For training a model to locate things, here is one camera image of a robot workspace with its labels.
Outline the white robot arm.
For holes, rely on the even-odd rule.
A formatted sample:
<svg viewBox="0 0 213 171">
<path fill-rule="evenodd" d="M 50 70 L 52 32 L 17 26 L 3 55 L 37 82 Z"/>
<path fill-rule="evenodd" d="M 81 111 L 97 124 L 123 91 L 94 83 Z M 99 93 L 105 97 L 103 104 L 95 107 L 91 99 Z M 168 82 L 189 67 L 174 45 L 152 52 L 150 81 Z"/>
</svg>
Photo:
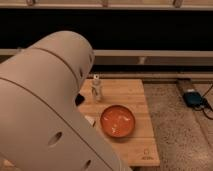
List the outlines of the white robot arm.
<svg viewBox="0 0 213 171">
<path fill-rule="evenodd" d="M 22 171 L 131 171 L 79 112 L 90 43 L 52 33 L 0 64 L 0 155 Z"/>
</svg>

